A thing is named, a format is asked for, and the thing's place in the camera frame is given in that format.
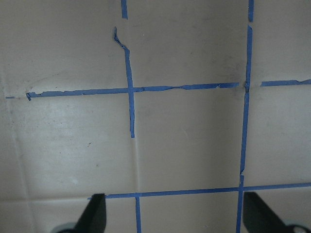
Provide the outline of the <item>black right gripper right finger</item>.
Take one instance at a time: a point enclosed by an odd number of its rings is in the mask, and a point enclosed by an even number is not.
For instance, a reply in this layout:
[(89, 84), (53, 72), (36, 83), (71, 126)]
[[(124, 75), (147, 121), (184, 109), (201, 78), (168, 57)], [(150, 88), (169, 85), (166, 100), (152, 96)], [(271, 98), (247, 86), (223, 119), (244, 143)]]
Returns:
[(249, 233), (292, 232), (256, 192), (244, 192), (242, 218)]

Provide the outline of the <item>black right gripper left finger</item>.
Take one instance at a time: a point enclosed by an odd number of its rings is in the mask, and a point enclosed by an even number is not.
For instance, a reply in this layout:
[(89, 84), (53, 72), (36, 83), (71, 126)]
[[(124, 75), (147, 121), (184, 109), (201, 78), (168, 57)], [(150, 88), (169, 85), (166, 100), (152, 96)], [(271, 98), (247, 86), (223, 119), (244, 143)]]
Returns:
[(75, 233), (103, 233), (106, 228), (105, 194), (94, 194), (74, 226)]

